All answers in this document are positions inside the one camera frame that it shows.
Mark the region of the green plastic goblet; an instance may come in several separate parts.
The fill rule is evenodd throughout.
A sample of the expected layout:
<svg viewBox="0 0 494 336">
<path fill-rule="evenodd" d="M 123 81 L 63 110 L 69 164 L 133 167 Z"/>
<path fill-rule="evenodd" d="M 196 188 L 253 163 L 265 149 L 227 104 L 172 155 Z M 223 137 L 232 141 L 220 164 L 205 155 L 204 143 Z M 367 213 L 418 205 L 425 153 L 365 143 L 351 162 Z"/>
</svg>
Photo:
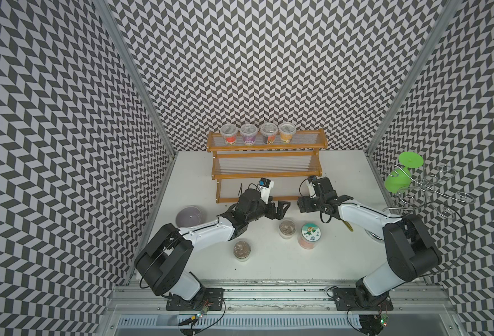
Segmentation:
<svg viewBox="0 0 494 336">
<path fill-rule="evenodd" d="M 424 159 L 421 155 L 407 151 L 398 156 L 399 165 L 389 173 L 384 182 L 385 189 L 390 193 L 398 193 L 400 190 L 408 188 L 413 181 L 411 178 L 411 169 L 418 169 L 424 165 Z"/>
</svg>

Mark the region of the clear seed container beige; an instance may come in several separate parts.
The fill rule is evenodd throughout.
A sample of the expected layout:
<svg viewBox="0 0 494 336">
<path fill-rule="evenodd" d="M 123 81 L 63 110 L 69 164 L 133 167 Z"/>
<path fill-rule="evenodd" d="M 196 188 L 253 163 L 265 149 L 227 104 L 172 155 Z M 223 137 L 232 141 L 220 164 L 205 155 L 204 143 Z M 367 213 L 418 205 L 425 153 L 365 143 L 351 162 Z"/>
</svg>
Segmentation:
<svg viewBox="0 0 494 336">
<path fill-rule="evenodd" d="M 296 228 L 297 227 L 293 221 L 288 219 L 283 220 L 279 224 L 279 235 L 283 239 L 291 239 L 296 234 Z"/>
</svg>

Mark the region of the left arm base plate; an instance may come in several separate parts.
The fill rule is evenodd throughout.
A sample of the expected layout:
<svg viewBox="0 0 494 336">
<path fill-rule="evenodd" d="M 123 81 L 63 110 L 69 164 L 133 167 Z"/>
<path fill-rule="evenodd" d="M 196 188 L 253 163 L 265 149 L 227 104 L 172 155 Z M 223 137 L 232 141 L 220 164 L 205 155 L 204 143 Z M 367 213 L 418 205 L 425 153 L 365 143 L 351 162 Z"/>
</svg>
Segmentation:
<svg viewBox="0 0 494 336">
<path fill-rule="evenodd" d="M 167 298 L 166 310 L 187 312 L 208 309 L 209 311 L 220 311 L 223 308 L 224 293 L 223 288 L 203 287 L 190 300 L 184 300 L 179 295 L 170 294 Z"/>
</svg>

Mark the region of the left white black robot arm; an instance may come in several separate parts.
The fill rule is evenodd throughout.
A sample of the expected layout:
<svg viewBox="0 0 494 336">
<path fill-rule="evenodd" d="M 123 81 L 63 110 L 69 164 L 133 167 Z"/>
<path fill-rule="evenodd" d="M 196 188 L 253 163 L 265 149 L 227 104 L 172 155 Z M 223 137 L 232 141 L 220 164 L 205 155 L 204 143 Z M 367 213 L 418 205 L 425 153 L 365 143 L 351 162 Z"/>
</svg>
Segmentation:
<svg viewBox="0 0 494 336">
<path fill-rule="evenodd" d="M 201 310 L 210 305 L 220 310 L 223 289 L 207 288 L 185 267 L 195 253 L 244 234 L 248 225 L 265 217 L 282 220 L 290 208 L 288 201 L 273 202 L 268 188 L 247 189 L 216 220 L 190 228 L 163 225 L 135 258 L 141 275 L 140 288 L 150 289 L 167 299 L 168 310 Z"/>
</svg>

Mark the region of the clear seed container red label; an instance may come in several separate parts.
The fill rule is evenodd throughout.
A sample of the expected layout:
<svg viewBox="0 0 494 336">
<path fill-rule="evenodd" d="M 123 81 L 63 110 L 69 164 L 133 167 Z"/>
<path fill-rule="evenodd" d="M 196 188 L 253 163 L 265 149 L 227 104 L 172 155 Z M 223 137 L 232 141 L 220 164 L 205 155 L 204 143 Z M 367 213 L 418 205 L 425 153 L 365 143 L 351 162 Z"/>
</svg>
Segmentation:
<svg viewBox="0 0 494 336">
<path fill-rule="evenodd" d="M 220 127 L 220 135 L 225 140 L 226 144 L 234 145 L 237 141 L 238 129 L 236 125 L 231 123 L 224 124 Z"/>
</svg>

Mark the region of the lilac stacked bowls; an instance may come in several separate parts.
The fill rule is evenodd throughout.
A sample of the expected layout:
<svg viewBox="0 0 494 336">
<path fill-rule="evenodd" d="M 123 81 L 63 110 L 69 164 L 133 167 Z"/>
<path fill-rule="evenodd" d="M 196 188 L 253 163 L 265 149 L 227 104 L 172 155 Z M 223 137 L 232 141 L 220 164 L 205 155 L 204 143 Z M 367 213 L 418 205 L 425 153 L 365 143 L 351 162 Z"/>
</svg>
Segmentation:
<svg viewBox="0 0 494 336">
<path fill-rule="evenodd" d="M 190 228 L 204 222 L 204 212 L 196 206 L 189 206 L 182 209 L 175 218 L 177 228 Z"/>
</svg>

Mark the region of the orange wooden tiered shelf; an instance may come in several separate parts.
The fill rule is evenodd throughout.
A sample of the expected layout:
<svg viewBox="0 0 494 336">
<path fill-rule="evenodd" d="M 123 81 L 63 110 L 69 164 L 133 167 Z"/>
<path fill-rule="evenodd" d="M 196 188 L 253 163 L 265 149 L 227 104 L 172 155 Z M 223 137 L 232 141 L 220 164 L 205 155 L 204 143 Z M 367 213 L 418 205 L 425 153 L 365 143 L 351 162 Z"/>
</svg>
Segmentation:
<svg viewBox="0 0 494 336">
<path fill-rule="evenodd" d="M 206 142 L 212 154 L 211 178 L 217 183 L 216 203 L 233 203 L 237 197 L 222 197 L 221 187 L 227 179 L 268 179 L 321 176 L 320 151 L 328 147 L 323 129 L 300 130 L 288 144 L 276 140 L 265 144 L 258 134 L 254 145 L 240 138 L 233 145 L 210 132 Z"/>
</svg>

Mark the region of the aluminium front rail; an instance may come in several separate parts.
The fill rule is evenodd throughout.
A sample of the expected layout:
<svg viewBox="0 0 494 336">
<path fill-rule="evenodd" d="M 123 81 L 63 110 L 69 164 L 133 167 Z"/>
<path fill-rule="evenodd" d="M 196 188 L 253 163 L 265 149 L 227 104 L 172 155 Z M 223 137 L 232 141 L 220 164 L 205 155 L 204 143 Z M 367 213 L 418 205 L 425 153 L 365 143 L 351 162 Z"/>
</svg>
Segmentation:
<svg viewBox="0 0 494 336">
<path fill-rule="evenodd" d="M 349 280 L 244 280 L 203 279 L 207 288 L 223 288 L 227 313 L 322 313 L 337 311 L 336 300 L 329 297 L 332 286 L 354 288 Z M 440 286 L 422 281 L 404 284 L 389 293 L 390 314 L 455 314 L 456 309 Z M 105 314 L 162 314 L 166 299 L 137 282 L 114 289 Z"/>
</svg>

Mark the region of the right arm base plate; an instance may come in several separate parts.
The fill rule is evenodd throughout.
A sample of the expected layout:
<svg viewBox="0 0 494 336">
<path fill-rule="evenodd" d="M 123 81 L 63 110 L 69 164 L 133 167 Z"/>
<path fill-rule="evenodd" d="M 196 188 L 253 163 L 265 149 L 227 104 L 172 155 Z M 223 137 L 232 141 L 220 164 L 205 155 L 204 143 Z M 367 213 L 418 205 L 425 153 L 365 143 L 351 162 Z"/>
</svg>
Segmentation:
<svg viewBox="0 0 494 336">
<path fill-rule="evenodd" d="M 331 288 L 330 297 L 335 302 L 338 311 L 348 311 L 349 309 L 385 312 L 394 310 L 394 306 L 388 293 L 379 296 L 372 296 L 363 293 L 357 288 Z"/>
</svg>

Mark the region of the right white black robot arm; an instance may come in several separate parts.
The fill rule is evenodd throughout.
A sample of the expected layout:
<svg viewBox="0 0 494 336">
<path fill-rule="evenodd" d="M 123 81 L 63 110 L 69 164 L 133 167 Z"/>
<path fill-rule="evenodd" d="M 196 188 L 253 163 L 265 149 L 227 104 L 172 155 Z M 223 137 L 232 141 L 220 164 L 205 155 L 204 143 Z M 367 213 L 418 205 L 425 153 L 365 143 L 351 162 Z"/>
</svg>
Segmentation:
<svg viewBox="0 0 494 336">
<path fill-rule="evenodd" d="M 351 299 L 351 307 L 375 309 L 388 302 L 392 289 L 441 263 L 441 253 L 420 216 L 393 215 L 360 204 L 350 196 L 339 196 L 327 177 L 310 176 L 306 181 L 309 195 L 297 200 L 300 212 L 318 212 L 356 224 L 384 243 L 386 262 L 357 280 L 354 292 L 345 288 L 334 291 L 342 301 Z"/>
</svg>

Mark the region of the pink jar floral lid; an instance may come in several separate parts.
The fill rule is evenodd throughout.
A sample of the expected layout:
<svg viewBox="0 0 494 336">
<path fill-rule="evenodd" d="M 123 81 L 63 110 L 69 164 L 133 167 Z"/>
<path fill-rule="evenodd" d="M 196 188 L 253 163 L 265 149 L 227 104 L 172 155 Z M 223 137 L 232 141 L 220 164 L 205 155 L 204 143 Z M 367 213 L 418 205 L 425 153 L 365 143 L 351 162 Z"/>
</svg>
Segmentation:
<svg viewBox="0 0 494 336">
<path fill-rule="evenodd" d="M 322 236 L 321 229 L 314 223 L 304 224 L 298 233 L 298 242 L 303 249 L 313 249 L 320 241 Z"/>
</svg>

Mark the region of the clear seed container front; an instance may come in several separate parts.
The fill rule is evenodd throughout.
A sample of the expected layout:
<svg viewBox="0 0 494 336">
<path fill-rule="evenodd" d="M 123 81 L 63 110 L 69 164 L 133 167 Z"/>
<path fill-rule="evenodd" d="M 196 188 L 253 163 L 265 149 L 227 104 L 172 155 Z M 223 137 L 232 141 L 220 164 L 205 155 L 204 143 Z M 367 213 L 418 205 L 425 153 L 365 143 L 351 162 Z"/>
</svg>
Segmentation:
<svg viewBox="0 0 494 336">
<path fill-rule="evenodd" d="M 238 241 L 233 247 L 233 255 L 239 262 L 247 261 L 252 253 L 251 245 L 244 240 Z"/>
</svg>

